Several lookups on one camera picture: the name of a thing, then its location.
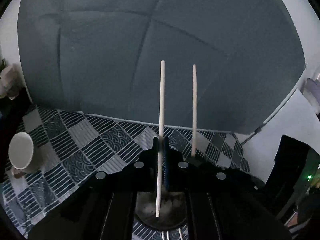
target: striped fabric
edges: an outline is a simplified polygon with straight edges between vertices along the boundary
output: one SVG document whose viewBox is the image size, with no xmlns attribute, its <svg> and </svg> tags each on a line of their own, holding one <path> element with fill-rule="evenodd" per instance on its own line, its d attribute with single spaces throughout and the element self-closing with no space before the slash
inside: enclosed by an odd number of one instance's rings
<svg viewBox="0 0 320 240">
<path fill-rule="evenodd" d="M 67 174 L 61 163 L 51 171 L 46 172 L 44 174 L 44 178 L 58 198 L 67 193 L 76 185 L 72 181 L 71 177 Z"/>
<path fill-rule="evenodd" d="M 220 152 L 217 147 L 215 147 L 212 143 L 209 143 L 205 154 L 211 162 L 217 163 Z"/>
<path fill-rule="evenodd" d="M 38 147 L 46 144 L 49 141 L 43 125 L 40 125 L 36 129 L 29 132 L 29 135 Z"/>
<path fill-rule="evenodd" d="M 51 117 L 53 117 L 55 114 L 58 113 L 56 109 L 47 109 L 43 107 L 38 107 L 38 112 L 42 122 L 47 121 L 48 119 L 50 119 Z"/>
<path fill-rule="evenodd" d="M 132 122 L 120 122 L 119 125 L 133 138 L 135 139 L 139 134 L 143 132 L 146 125 Z"/>
<path fill-rule="evenodd" d="M 83 120 L 69 129 L 75 143 L 82 148 L 94 138 L 98 137 L 98 132 L 91 126 L 88 120 Z"/>
<path fill-rule="evenodd" d="M 84 120 L 83 114 L 80 113 L 61 111 L 59 114 L 67 128 L 70 128 Z"/>
<path fill-rule="evenodd" d="M 115 121 L 108 118 L 102 118 L 102 117 L 97 117 L 92 115 L 86 115 L 86 117 L 90 122 L 90 124 L 93 126 L 93 128 L 95 128 L 95 130 L 99 134 L 106 132 L 116 124 Z"/>
<path fill-rule="evenodd" d="M 29 188 L 26 188 L 17 196 L 18 203 L 29 218 L 38 215 L 42 210 L 34 199 Z"/>
<path fill-rule="evenodd" d="M 99 168 L 115 155 L 100 137 L 95 138 L 92 142 L 83 147 L 82 151 L 96 168 Z"/>
<path fill-rule="evenodd" d="M 118 155 L 114 155 L 112 159 L 101 166 L 98 171 L 104 171 L 107 174 L 112 174 L 121 171 L 126 165 L 127 163 L 125 163 Z"/>
<path fill-rule="evenodd" d="M 17 221 L 14 213 L 13 213 L 12 210 L 8 207 L 8 205 L 5 205 L 4 211 L 7 213 L 9 219 L 10 219 L 11 222 L 14 224 L 14 226 L 17 228 L 20 224 L 18 223 L 18 221 Z"/>
<path fill-rule="evenodd" d="M 137 161 L 143 150 L 152 148 L 159 126 L 33 105 L 23 117 L 17 132 L 25 130 L 39 147 L 45 163 L 40 171 L 26 174 L 24 183 L 11 183 L 12 178 L 7 176 L 11 163 L 7 159 L 7 173 L 2 186 L 8 216 L 16 228 L 28 236 L 33 225 L 72 195 L 93 172 L 98 170 L 112 174 Z M 231 167 L 249 172 L 248 162 L 242 158 L 243 149 L 234 134 L 227 138 L 224 133 L 198 132 L 201 151 L 196 149 L 196 155 L 216 165 L 220 154 L 224 153 L 225 158 L 231 159 Z M 165 126 L 164 136 L 169 138 L 170 147 L 182 152 L 184 158 L 191 155 L 191 129 Z M 183 239 L 188 239 L 187 226 L 181 230 Z M 136 222 L 133 232 L 134 239 L 162 239 L 161 232 Z M 180 240 L 178 230 L 170 231 L 169 235 L 170 240 Z"/>
<path fill-rule="evenodd" d="M 53 149 L 60 160 L 64 160 L 79 150 L 68 131 L 51 140 Z"/>
<path fill-rule="evenodd" d="M 192 138 L 192 130 L 177 129 L 177 131 L 178 131 L 179 133 L 181 133 L 181 134 L 184 136 L 184 138 L 187 139 L 188 142 L 191 140 L 191 138 Z"/>
<path fill-rule="evenodd" d="M 15 197 L 15 193 L 13 190 L 13 187 L 10 183 L 9 180 L 6 180 L 3 184 L 2 184 L 2 189 L 3 189 L 3 196 L 5 197 L 6 201 L 10 201 Z"/>
<path fill-rule="evenodd" d="M 135 142 L 132 141 L 127 144 L 118 155 L 126 163 L 132 163 L 138 160 L 138 155 L 143 151 L 143 149 Z"/>
<path fill-rule="evenodd" d="M 241 160 L 240 169 L 242 171 L 245 171 L 245 172 L 248 172 L 248 173 L 250 172 L 249 163 L 245 158 L 242 158 L 242 160 Z"/>
<path fill-rule="evenodd" d="M 231 149 L 230 146 L 226 142 L 223 143 L 221 152 L 225 156 L 227 156 L 229 159 L 232 159 L 233 149 Z"/>
<path fill-rule="evenodd" d="M 25 177 L 28 185 L 31 185 L 35 181 L 39 180 L 41 178 L 41 176 L 42 176 L 41 172 L 37 171 L 37 172 L 32 173 L 32 174 L 26 174 L 24 177 Z"/>
<path fill-rule="evenodd" d="M 214 135 L 214 132 L 210 132 L 210 131 L 199 131 L 199 133 L 201 133 L 204 137 L 206 137 L 209 142 L 211 141 Z"/>
<path fill-rule="evenodd" d="M 139 146 L 143 150 L 152 149 L 153 145 L 153 138 L 157 137 L 158 135 L 147 127 L 139 136 L 137 136 L 134 141 L 139 144 Z"/>
</svg>

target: wave pattern fabric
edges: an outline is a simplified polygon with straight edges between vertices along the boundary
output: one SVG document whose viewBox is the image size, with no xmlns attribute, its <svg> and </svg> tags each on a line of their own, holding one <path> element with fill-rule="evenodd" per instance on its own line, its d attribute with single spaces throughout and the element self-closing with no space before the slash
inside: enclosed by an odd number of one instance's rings
<svg viewBox="0 0 320 240">
<path fill-rule="evenodd" d="M 95 171 L 112 174 L 138 160 L 143 150 L 151 149 L 159 126 L 97 117 L 81 113 L 31 106 L 17 131 L 29 130 L 37 120 L 38 127 L 29 134 L 39 147 L 45 163 L 39 171 L 26 174 L 19 182 L 10 173 L 11 163 L 5 165 L 3 198 L 5 211 L 17 229 L 28 236 L 30 229 L 45 215 L 71 196 L 84 180 Z M 191 155 L 192 129 L 164 127 L 170 147 Z M 249 173 L 243 150 L 234 134 L 199 130 L 202 138 L 196 154 L 214 165 L 224 165 Z M 183 239 L 188 239 L 187 225 L 181 228 Z M 161 232 L 135 221 L 133 239 L 153 240 Z M 170 239 L 179 239 L 177 230 L 169 232 Z"/>
</svg>

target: white mug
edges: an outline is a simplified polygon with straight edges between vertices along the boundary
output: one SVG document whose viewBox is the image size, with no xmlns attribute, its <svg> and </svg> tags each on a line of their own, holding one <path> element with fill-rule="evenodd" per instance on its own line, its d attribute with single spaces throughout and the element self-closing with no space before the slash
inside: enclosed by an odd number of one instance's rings
<svg viewBox="0 0 320 240">
<path fill-rule="evenodd" d="M 36 172 L 42 162 L 39 149 L 25 132 L 18 132 L 12 137 L 8 155 L 12 164 L 11 173 L 16 179 L 26 173 Z"/>
</svg>

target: white object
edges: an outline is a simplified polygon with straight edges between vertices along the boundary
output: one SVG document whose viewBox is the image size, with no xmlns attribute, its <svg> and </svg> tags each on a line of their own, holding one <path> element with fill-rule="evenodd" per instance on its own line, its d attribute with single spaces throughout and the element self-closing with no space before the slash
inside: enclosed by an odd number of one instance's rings
<svg viewBox="0 0 320 240">
<path fill-rule="evenodd" d="M 268 180 L 273 169 L 282 135 L 304 142 L 320 153 L 320 122 L 299 90 L 293 93 L 260 133 L 243 145 L 250 173 L 263 182 Z"/>
<path fill-rule="evenodd" d="M 144 166 L 144 163 L 143 162 L 135 162 L 134 166 L 135 166 L 135 168 L 140 169 Z"/>
<path fill-rule="evenodd" d="M 15 178 L 20 178 L 25 173 L 33 173 L 40 168 L 39 151 L 30 135 L 25 132 L 19 132 L 12 137 L 8 155 L 12 164 L 11 173 Z"/>
<path fill-rule="evenodd" d="M 196 65 L 192 66 L 192 148 L 191 156 L 196 156 L 196 133 L 197 133 L 197 73 Z"/>
<path fill-rule="evenodd" d="M 23 86 L 26 86 L 26 81 L 23 76 L 19 46 L 18 46 L 18 14 L 21 0 L 12 0 L 0 19 L 0 48 L 1 54 L 10 64 L 14 64 L 19 78 L 23 82 Z"/>
<path fill-rule="evenodd" d="M 199 132 L 196 132 L 196 134 L 194 136 L 192 136 L 192 138 L 190 140 L 190 144 L 192 144 L 193 139 L 195 139 L 195 148 L 197 150 L 199 150 L 200 152 L 205 153 L 205 151 L 210 143 L 209 140 Z"/>
<path fill-rule="evenodd" d="M 224 167 L 224 168 L 230 168 L 231 159 L 228 156 L 224 155 L 223 153 L 220 153 L 218 161 L 217 161 L 217 166 Z"/>
<path fill-rule="evenodd" d="M 7 95 L 7 91 L 5 91 L 4 86 L 2 85 L 1 79 L 0 79 L 0 98 L 4 98 Z"/>
<path fill-rule="evenodd" d="M 314 76 L 314 80 L 319 80 L 320 81 L 320 73 L 317 72 Z"/>
<path fill-rule="evenodd" d="M 160 65 L 159 152 L 158 152 L 157 191 L 156 191 L 156 217 L 159 217 L 160 215 L 160 203 L 161 203 L 163 129 L 164 129 L 164 60 L 161 61 L 161 65 Z"/>
<path fill-rule="evenodd" d="M 96 179 L 104 179 L 106 174 L 103 171 L 99 171 L 96 173 Z"/>
<path fill-rule="evenodd" d="M 223 172 L 218 172 L 216 177 L 217 179 L 224 180 L 227 176 Z"/>
<path fill-rule="evenodd" d="M 180 240 L 183 240 L 181 228 L 179 228 L 179 235 L 180 235 Z"/>
<path fill-rule="evenodd" d="M 179 162 L 179 163 L 178 163 L 178 166 L 179 166 L 180 168 L 185 169 L 185 168 L 187 168 L 187 167 L 189 166 L 189 164 L 186 163 L 186 162 Z"/>
<path fill-rule="evenodd" d="M 317 99 L 313 94 L 306 88 L 303 89 L 303 96 L 308 100 L 309 104 L 313 107 L 315 114 L 320 113 L 320 106 Z"/>
<path fill-rule="evenodd" d="M 17 77 L 18 73 L 13 65 L 5 67 L 0 73 L 2 85 L 8 88 L 12 87 L 12 85 L 17 81 Z"/>
</svg>

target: checkered blanket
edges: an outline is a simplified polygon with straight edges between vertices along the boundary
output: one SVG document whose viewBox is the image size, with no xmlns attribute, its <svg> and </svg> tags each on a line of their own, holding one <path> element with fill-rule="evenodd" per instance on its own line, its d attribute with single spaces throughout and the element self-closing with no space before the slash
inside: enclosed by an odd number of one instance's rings
<svg viewBox="0 0 320 240">
<path fill-rule="evenodd" d="M 4 208 L 16 228 L 28 237 L 30 229 L 46 214 L 68 198 L 94 171 L 108 174 L 121 171 L 135 162 L 138 155 L 152 148 L 159 127 L 94 115 L 46 109 L 33 105 L 23 116 L 17 132 L 25 131 L 39 147 L 44 160 L 40 170 L 15 179 L 6 164 L 3 183 Z M 164 128 L 170 147 L 191 154 L 191 129 Z M 247 160 L 234 134 L 199 131 L 198 155 L 210 162 L 249 172 Z M 181 228 L 188 238 L 188 228 Z M 179 232 L 169 232 L 178 239 Z M 138 221 L 133 225 L 133 239 L 161 239 L 161 233 Z"/>
</svg>

